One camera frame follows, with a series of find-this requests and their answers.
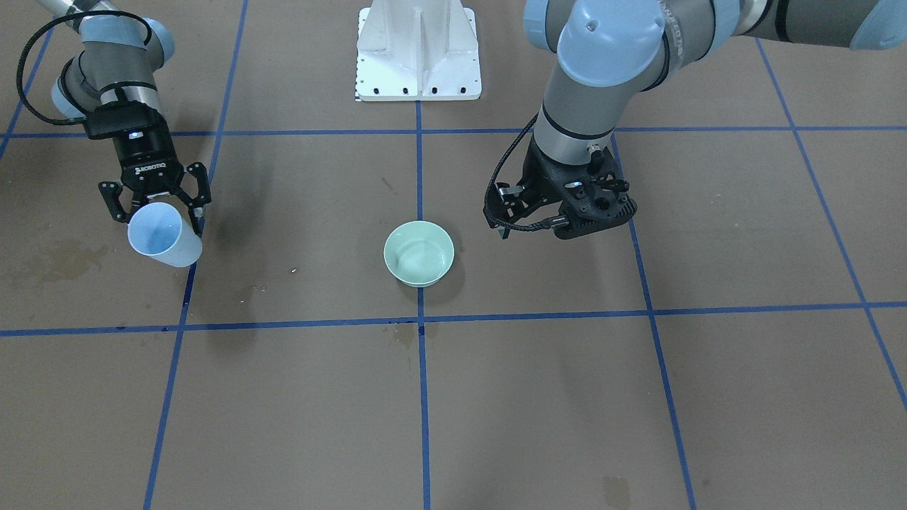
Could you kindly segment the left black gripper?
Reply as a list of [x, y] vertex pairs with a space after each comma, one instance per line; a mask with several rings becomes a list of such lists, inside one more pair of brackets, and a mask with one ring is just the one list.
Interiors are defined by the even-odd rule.
[[540, 148], [536, 139], [530, 144], [522, 166], [522, 177], [518, 185], [508, 183], [489, 184], [485, 192], [485, 220], [488, 226], [497, 230], [501, 239], [508, 239], [512, 230], [516, 232], [538, 232], [548, 230], [547, 220], [519, 224], [538, 209], [548, 205], [561, 204], [567, 210], [579, 212], [585, 204], [584, 184], [589, 159], [580, 164], [564, 164], [551, 158]]

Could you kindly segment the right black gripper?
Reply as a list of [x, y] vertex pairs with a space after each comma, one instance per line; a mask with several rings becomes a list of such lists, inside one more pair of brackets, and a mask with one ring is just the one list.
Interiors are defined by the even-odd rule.
[[[112, 140], [122, 168], [120, 183], [99, 183], [99, 193], [111, 219], [128, 224], [139, 208], [149, 203], [150, 198], [161, 194], [172, 195], [187, 207], [191, 229], [201, 237], [206, 206], [211, 203], [207, 167], [201, 162], [194, 162], [184, 170], [168, 127], [114, 137]], [[181, 187], [184, 174], [195, 180], [197, 193], [194, 196]], [[125, 189], [133, 193], [129, 210], [122, 202]]]

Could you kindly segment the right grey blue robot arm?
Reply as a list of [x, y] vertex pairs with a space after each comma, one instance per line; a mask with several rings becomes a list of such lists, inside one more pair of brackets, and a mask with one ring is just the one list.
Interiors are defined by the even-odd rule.
[[[98, 185], [111, 219], [127, 224], [152, 199], [173, 196], [201, 235], [213, 199], [208, 171], [200, 162], [179, 161], [154, 77], [175, 51], [171, 33], [159, 21], [109, 1], [45, 1], [43, 7], [54, 18], [29, 38], [17, 64], [16, 93], [23, 107], [46, 125], [78, 125], [90, 140], [111, 140], [120, 178]], [[33, 46], [58, 25], [78, 33], [82, 50], [52, 85], [60, 116], [51, 118], [27, 99], [23, 77]]]

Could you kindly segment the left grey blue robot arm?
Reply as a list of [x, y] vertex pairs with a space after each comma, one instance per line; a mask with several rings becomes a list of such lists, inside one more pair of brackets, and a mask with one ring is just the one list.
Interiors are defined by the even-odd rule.
[[633, 96], [736, 36], [887, 50], [905, 40], [903, 1], [528, 1], [529, 42], [557, 57], [540, 110], [517, 139], [530, 142], [522, 177], [498, 179], [483, 216], [502, 238], [551, 230], [575, 239], [637, 213], [610, 136]]

